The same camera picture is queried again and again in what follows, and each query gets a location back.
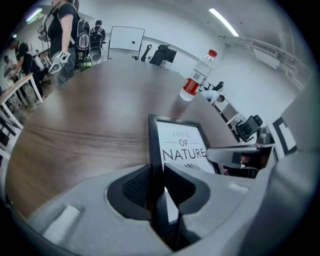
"woman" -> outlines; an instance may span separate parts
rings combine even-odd
[[[53,20],[48,28],[50,56],[54,59],[61,52],[70,53],[63,68],[53,74],[55,82],[60,86],[74,76],[76,53],[71,39],[77,41],[79,0],[53,0],[52,6]]]

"desk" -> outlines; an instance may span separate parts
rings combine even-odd
[[[39,101],[42,103],[43,99],[40,96],[40,93],[38,91],[38,88],[36,86],[34,77],[32,76],[33,73],[28,74],[27,76],[22,77],[20,80],[18,80],[17,82],[14,83],[13,86],[9,87],[8,89],[6,89],[3,94],[1,94],[0,96],[0,104],[3,106],[3,109],[6,111],[6,113],[9,115],[9,117],[13,120],[13,122],[20,128],[23,129],[24,127],[22,126],[22,124],[16,119],[16,117],[14,116],[14,114],[11,113],[10,109],[7,107],[6,105],[6,101],[21,87],[23,86],[25,83],[27,83],[29,80],[31,80],[31,84],[32,87],[37,95],[37,97],[39,98]]]
[[[179,73],[109,60],[76,74],[25,121],[8,165],[6,192],[25,217],[84,179],[149,163],[149,114],[201,124],[211,146],[237,141],[201,95],[187,102]]]

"floor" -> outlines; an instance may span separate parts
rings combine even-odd
[[[57,84],[55,83],[54,77],[52,75],[48,76],[45,81],[50,80],[51,83],[44,83],[42,86],[43,95],[44,98],[47,98],[57,87]],[[28,97],[28,106],[22,106],[22,107],[15,107],[14,116],[19,120],[19,122],[23,125],[24,121],[28,118],[30,118],[31,114],[38,108],[38,105],[36,104],[36,98],[35,92],[33,88],[27,83],[24,85],[25,93]]]

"red bottle label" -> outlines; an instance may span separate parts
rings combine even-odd
[[[191,78],[188,78],[188,82],[186,82],[183,89],[191,95],[196,95],[196,93],[198,92],[197,90],[198,87],[199,87],[199,83],[197,83],[196,81],[193,81]]]

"picture frame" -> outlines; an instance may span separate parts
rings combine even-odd
[[[158,122],[197,128],[204,143],[205,150],[209,149],[211,145],[200,123],[155,114],[150,114],[148,117],[149,159],[152,166],[153,180],[156,181],[152,185],[153,201],[156,202],[156,205],[154,205],[156,212],[154,214],[156,215],[155,219],[157,219],[157,223],[154,223],[154,226],[158,234],[167,235],[174,233],[178,227],[177,222],[169,222],[168,217]],[[214,162],[210,163],[215,173],[221,174],[218,164]]]

